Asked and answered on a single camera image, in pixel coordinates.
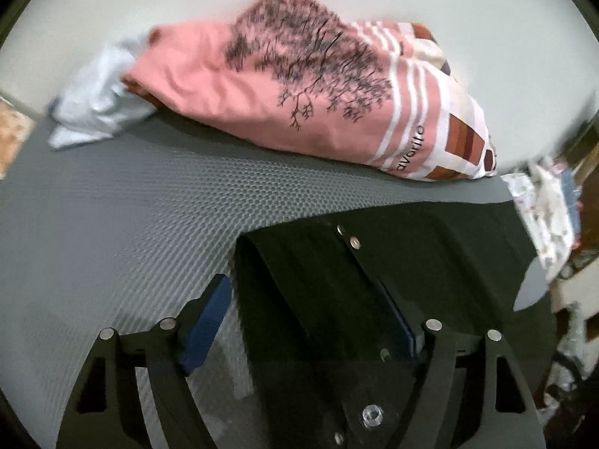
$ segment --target metal bolt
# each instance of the metal bolt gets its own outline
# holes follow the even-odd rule
[[[426,326],[431,331],[441,331],[441,328],[443,327],[443,325],[441,324],[441,321],[437,321],[436,319],[427,320]]]
[[[106,327],[100,331],[100,339],[109,340],[115,335],[115,330],[112,327]]]
[[[352,236],[349,239],[349,244],[352,246],[353,249],[355,250],[359,250],[360,249],[360,240],[358,238],[356,238],[355,236]]]
[[[164,331],[170,331],[176,325],[177,320],[174,317],[165,317],[162,321],[160,321],[160,329]]]
[[[489,336],[489,339],[492,341],[501,341],[501,333],[495,329],[490,329],[487,332],[487,336]]]
[[[369,405],[362,411],[362,422],[368,429],[383,423],[383,409],[378,405]]]

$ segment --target black garment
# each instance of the black garment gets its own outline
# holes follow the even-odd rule
[[[340,432],[376,448],[401,436],[424,363],[381,285],[454,331],[499,330],[534,390],[556,345],[548,296],[513,311],[535,256],[510,202],[369,208],[242,236],[238,305],[273,447],[335,447]],[[384,408],[377,431],[360,418],[371,403]]]

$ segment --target white wall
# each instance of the white wall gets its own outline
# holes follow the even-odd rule
[[[252,0],[33,0],[0,50],[0,92],[41,111],[106,42],[161,22],[232,19]],[[570,0],[322,0],[345,19],[422,21],[483,107],[499,165],[599,104],[599,44]]]

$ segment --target folded pink garment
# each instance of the folded pink garment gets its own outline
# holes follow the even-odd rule
[[[495,174],[483,112],[421,24],[348,24],[315,0],[258,0],[233,25],[154,29],[124,81],[264,147],[417,180]]]

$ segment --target brown floor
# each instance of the brown floor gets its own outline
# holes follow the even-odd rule
[[[0,180],[17,156],[23,142],[33,130],[35,122],[0,101]]]

